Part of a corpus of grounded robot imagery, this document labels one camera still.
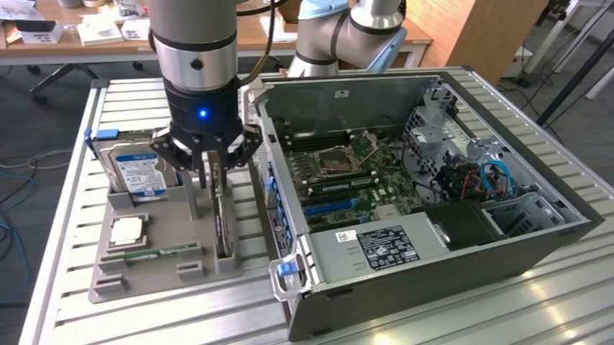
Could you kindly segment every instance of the gray carpet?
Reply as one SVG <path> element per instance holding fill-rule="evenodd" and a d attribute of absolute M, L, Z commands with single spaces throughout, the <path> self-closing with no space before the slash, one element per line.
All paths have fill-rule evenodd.
<path fill-rule="evenodd" d="M 550 22 L 546 22 L 544 27 L 535 28 L 532 31 L 527 39 L 527 48 L 531 51 L 535 51 L 551 25 Z M 554 45 L 550 55 L 554 54 L 562 42 L 559 40 L 558 44 Z M 542 92 L 536 95 L 534 105 L 538 111 L 546 109 L 551 99 L 574 75 L 595 46 L 587 42 L 582 48 L 564 70 L 552 75 L 554 86 L 544 86 Z M 564 104 L 599 79 L 599 76 L 611 67 L 612 61 L 612 54 L 603 57 L 591 75 L 586 78 Z M 147 62 L 144 64 L 145 71 L 140 72 L 132 69 L 131 63 L 99 64 L 92 65 L 91 68 L 101 78 L 147 78 L 159 76 L 157 63 Z M 241 72 L 247 72 L 252 65 L 253 60 L 241 63 Z M 48 75 L 56 69 L 56 66 L 41 66 L 41 69 L 42 74 Z M 0 75 L 5 70 L 6 68 L 0 68 Z M 91 80 L 81 72 L 73 71 L 42 93 L 49 97 L 49 105 L 40 107 L 30 101 L 28 89 L 41 79 L 42 76 L 29 75 L 25 67 L 17 66 L 13 68 L 12 73 L 0 80 L 0 158 L 17 154 L 36 155 L 49 150 L 71 148 L 73 144 Z M 502 83 L 506 87 L 512 87 L 512 84 L 507 81 Z M 535 88 L 536 86 L 523 89 L 523 92 L 531 95 Z M 515 104 L 523 105 L 523 97 L 516 91 L 508 92 L 506 95 Z M 611 150 L 614 146 L 614 136 L 611 135 L 614 130 L 614 117 L 611 116 L 614 110 L 612 96 L 612 89 L 606 88 L 598 101 L 588 101 L 583 98 L 554 125 L 554 129 L 564 140 L 567 148 L 610 183 L 614 182 L 614 150 Z M 526 109 L 526 111 L 531 116 L 535 116 L 531 110 Z M 65 161 L 67 158 L 67 155 L 53 157 L 41 162 L 41 164 L 54 164 Z M 29 173 L 29 171 L 17 170 L 16 173 Z M 29 300 L 52 225 L 56 202 L 60 197 L 64 174 L 65 168 L 37 172 L 34 196 L 8 212 L 8 222 L 22 235 L 32 272 L 30 283 L 13 302 L 26 302 Z M 18 185 L 18 182 L 0 177 L 0 197 L 9 193 Z M 21 278 L 21 260 L 17 249 L 13 248 L 6 258 L 0 261 L 0 299 L 18 287 Z M 0 344 L 16 344 L 24 317 L 25 309 L 0 308 Z"/>

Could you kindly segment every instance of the metal extrusion table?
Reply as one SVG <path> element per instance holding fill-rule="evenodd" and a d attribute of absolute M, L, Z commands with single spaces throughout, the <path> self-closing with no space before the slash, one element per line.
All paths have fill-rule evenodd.
<path fill-rule="evenodd" d="M 611 344 L 614 189 L 475 73 L 462 68 L 434 70 L 454 76 L 606 222 L 520 277 L 297 344 Z M 108 87 L 91 89 L 80 133 L 87 127 L 161 127 L 168 116 L 159 79 L 113 80 Z M 478 137 L 490 136 L 490 129 L 463 106 L 459 117 Z M 108 179 L 81 138 L 76 138 L 20 344 L 287 344 L 245 170 L 229 174 L 244 274 L 208 285 L 88 302 Z"/>

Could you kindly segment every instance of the blue hard drive label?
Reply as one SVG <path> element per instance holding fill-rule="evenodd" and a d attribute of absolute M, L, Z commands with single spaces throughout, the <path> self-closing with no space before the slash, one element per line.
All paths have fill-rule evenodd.
<path fill-rule="evenodd" d="M 357 242 L 374 270 L 420 259 L 400 225 L 357 234 Z"/>
<path fill-rule="evenodd" d="M 155 153 L 116 156 L 115 162 L 129 193 L 135 196 L 159 196 L 164 194 L 164 175 L 155 169 L 159 163 Z"/>

